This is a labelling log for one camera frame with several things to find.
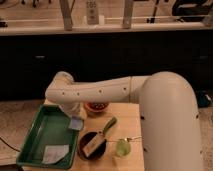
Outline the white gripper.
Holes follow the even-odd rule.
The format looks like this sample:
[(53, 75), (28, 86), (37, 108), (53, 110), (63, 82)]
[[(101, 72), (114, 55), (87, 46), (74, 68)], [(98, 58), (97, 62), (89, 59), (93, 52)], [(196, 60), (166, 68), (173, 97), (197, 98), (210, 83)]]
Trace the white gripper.
[(60, 104), (59, 108), (69, 117), (77, 117), (85, 120), (87, 118), (87, 114), (85, 113), (82, 105), (78, 102), (76, 103), (68, 103), (68, 104)]

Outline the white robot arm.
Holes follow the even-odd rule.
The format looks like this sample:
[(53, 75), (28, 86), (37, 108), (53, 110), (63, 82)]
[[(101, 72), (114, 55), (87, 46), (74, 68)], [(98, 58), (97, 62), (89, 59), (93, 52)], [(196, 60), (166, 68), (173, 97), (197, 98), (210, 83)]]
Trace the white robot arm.
[(142, 120), (145, 171), (204, 171), (199, 110), (190, 83), (174, 72), (78, 83), (60, 71), (48, 101), (73, 115), (78, 102), (135, 103)]

